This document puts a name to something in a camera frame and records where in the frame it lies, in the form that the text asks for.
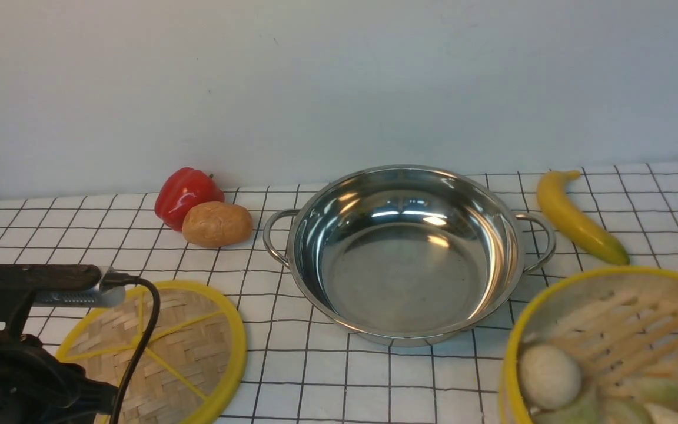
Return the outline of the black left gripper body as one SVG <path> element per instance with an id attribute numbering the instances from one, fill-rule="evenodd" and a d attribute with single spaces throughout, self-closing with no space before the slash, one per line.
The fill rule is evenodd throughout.
<path id="1" fill-rule="evenodd" d="M 116 386 L 56 360 L 33 336 L 0 330 L 0 423 L 92 423 L 117 397 Z"/>

